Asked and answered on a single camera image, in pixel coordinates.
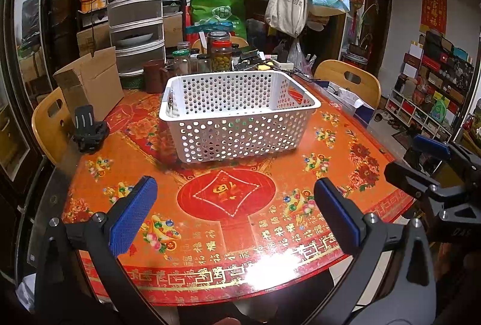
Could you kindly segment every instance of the green bag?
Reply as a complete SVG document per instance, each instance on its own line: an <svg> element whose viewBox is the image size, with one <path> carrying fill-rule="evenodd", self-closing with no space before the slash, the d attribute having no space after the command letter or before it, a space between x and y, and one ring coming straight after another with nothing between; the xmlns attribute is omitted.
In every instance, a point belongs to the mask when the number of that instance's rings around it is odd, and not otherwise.
<svg viewBox="0 0 481 325"><path fill-rule="evenodd" d="M191 0L191 18L201 24L230 21L236 36L247 40L244 0Z"/></svg>

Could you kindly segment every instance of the black clamp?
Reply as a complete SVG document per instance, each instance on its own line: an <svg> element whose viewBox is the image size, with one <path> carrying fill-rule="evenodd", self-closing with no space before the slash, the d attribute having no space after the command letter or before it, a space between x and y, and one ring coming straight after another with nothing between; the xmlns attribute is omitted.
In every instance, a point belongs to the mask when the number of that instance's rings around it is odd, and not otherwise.
<svg viewBox="0 0 481 325"><path fill-rule="evenodd" d="M81 153L99 150L110 132L106 121L95 121L92 105L83 105L75 109L74 124L74 141Z"/></svg>

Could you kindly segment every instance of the doorway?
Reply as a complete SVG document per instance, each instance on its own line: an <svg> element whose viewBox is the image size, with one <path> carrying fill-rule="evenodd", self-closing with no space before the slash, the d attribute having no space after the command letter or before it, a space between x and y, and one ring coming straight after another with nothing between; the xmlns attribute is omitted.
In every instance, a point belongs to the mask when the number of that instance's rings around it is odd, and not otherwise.
<svg viewBox="0 0 481 325"><path fill-rule="evenodd" d="M361 30L360 41L367 44L367 72L377 77L388 40L393 0L366 0L365 11L372 5L377 5L378 9L370 12L370 20L365 21Z"/></svg>

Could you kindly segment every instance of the white plastic basket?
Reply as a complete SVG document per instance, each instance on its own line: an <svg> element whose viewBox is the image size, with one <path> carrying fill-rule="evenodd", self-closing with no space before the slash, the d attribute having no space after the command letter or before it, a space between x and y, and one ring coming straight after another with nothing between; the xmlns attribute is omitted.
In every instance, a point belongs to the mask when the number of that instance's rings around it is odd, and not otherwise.
<svg viewBox="0 0 481 325"><path fill-rule="evenodd" d="M171 78L159 117L192 163L296 148L320 106L282 72L235 71Z"/></svg>

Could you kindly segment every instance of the slipper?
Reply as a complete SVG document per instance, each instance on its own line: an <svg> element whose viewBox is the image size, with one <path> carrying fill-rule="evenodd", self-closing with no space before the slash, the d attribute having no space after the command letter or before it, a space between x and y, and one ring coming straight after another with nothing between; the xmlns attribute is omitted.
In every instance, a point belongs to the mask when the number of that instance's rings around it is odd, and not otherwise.
<svg viewBox="0 0 481 325"><path fill-rule="evenodd" d="M382 115L382 118L383 118L384 120L392 120L392 119L393 119L393 117L392 117L392 116L389 114L389 112L387 112L387 111L383 111L383 112L381 113L381 115Z"/></svg>

